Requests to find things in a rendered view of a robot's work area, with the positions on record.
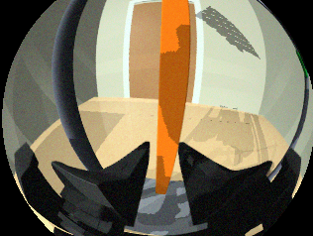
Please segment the orange handle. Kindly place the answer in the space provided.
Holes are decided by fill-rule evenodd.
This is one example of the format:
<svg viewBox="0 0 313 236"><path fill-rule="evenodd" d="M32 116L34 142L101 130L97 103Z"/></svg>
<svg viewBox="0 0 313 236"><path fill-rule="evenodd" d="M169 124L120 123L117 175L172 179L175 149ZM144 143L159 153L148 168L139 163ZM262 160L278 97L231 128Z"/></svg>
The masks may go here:
<svg viewBox="0 0 313 236"><path fill-rule="evenodd" d="M161 0L156 193L165 194L183 126L191 58L188 0Z"/></svg>

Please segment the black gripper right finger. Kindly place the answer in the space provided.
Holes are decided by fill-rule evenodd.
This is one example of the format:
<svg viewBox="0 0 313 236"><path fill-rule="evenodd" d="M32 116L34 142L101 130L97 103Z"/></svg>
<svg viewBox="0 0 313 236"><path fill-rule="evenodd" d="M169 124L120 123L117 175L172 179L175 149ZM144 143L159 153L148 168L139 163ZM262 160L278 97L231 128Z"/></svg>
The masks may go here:
<svg viewBox="0 0 313 236"><path fill-rule="evenodd" d="M185 145L185 142L179 142L178 159L193 226L208 222L206 219L220 211L238 191L267 175L273 163L268 160L256 167L229 170Z"/></svg>

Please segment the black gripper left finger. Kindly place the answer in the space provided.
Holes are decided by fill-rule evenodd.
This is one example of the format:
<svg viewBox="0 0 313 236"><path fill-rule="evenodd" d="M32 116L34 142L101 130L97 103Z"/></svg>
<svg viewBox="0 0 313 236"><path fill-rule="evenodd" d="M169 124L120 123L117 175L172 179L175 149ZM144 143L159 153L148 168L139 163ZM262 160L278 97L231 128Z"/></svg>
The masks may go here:
<svg viewBox="0 0 313 236"><path fill-rule="evenodd" d="M63 185L107 206L125 226L133 227L149 169L149 156L150 142L142 142L136 150L104 170L84 171L57 160L53 160L52 169Z"/></svg>

